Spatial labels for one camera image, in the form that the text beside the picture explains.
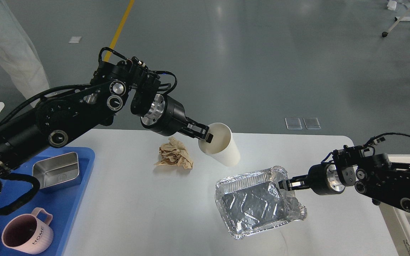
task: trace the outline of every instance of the person's leg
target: person's leg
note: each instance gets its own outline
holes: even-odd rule
[[[49,89],[33,43],[4,0],[0,0],[0,65],[27,99]]]

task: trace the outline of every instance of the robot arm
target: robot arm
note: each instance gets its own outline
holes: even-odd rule
[[[307,175],[293,177],[279,183],[280,188],[302,190],[311,188],[319,195],[340,194],[345,187],[354,186],[358,193],[410,212],[410,164],[390,162],[387,154],[365,156],[374,144],[384,137],[363,146],[334,150]],[[329,156],[332,161],[325,162]]]
[[[116,65],[102,61],[105,50],[123,60]],[[33,189],[16,202],[0,209],[0,214],[15,211],[39,190],[35,178],[12,174],[12,170],[49,146],[64,147],[98,124],[111,125],[132,89],[136,93],[131,112],[141,117],[145,128],[164,136],[180,132],[211,142],[213,135],[208,132],[209,127],[188,118],[182,104],[168,95],[176,86],[176,79],[173,86],[161,84],[159,75],[172,73],[150,71],[136,57],[128,59],[107,47],[101,50],[98,60],[99,67],[89,84],[57,87],[36,95],[0,123],[0,178],[27,181],[33,185]],[[70,90],[48,98],[44,96],[60,89]],[[23,106],[37,98],[41,100],[34,109],[13,118]]]

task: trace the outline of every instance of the yellow floor line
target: yellow floor line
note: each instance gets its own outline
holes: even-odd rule
[[[110,43],[109,47],[112,48],[112,49],[114,49],[115,45],[117,44],[119,35],[121,34],[122,27],[124,26],[124,23],[127,20],[127,16],[129,16],[129,12],[131,11],[131,8],[132,8],[132,5],[134,4],[134,1],[135,0],[131,0],[129,2],[129,5],[127,5],[126,11],[124,12],[124,15],[122,16],[122,19],[120,21],[120,25],[118,26],[117,31],[115,32],[115,36],[112,39],[112,42]],[[104,57],[104,61],[108,62],[111,55],[112,55],[111,52],[107,52],[107,54]]]

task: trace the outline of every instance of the brown paper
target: brown paper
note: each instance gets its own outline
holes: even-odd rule
[[[159,147],[159,154],[162,159],[155,165],[176,165],[182,166],[184,169],[192,169],[194,162],[184,144],[175,137],[170,137],[169,143]]]

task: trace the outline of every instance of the blue tray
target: blue tray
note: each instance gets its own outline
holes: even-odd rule
[[[77,147],[64,147],[61,149],[48,148],[14,171],[16,173],[32,175],[34,163],[69,152],[76,152],[78,155],[80,177],[82,179],[82,182],[79,185],[64,188],[52,193],[43,193],[39,191],[30,202],[20,207],[15,212],[7,216],[0,216],[0,232],[2,232],[10,220],[20,214],[31,213],[35,207],[44,208],[47,212],[53,214],[53,220],[50,224],[54,234],[53,241],[44,252],[38,254],[39,256],[62,255],[64,248],[67,245],[70,230],[72,229],[75,216],[78,212],[78,207],[82,201],[83,194],[85,193],[91,171],[93,170],[95,156],[94,151],[89,148]],[[6,206],[8,203],[13,202],[13,200],[17,199],[31,188],[31,184],[20,181],[4,180],[3,185],[4,186],[0,195],[0,207]],[[39,218],[44,220],[44,215],[39,214]],[[2,242],[0,242],[0,256],[6,255],[26,256],[29,254],[7,248],[2,244]]]

